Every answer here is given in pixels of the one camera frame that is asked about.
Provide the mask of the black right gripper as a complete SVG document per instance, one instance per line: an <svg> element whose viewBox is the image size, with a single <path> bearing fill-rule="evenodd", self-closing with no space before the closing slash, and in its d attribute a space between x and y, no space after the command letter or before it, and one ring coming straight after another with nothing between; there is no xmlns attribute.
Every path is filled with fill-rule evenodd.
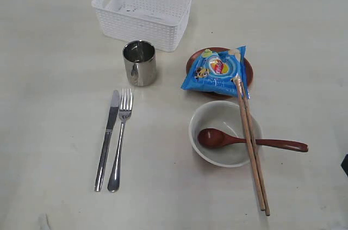
<svg viewBox="0 0 348 230"><path fill-rule="evenodd" d="M341 162L341 168L345 172L345 174L348 176L348 154L345 155L343 161Z"/></svg>

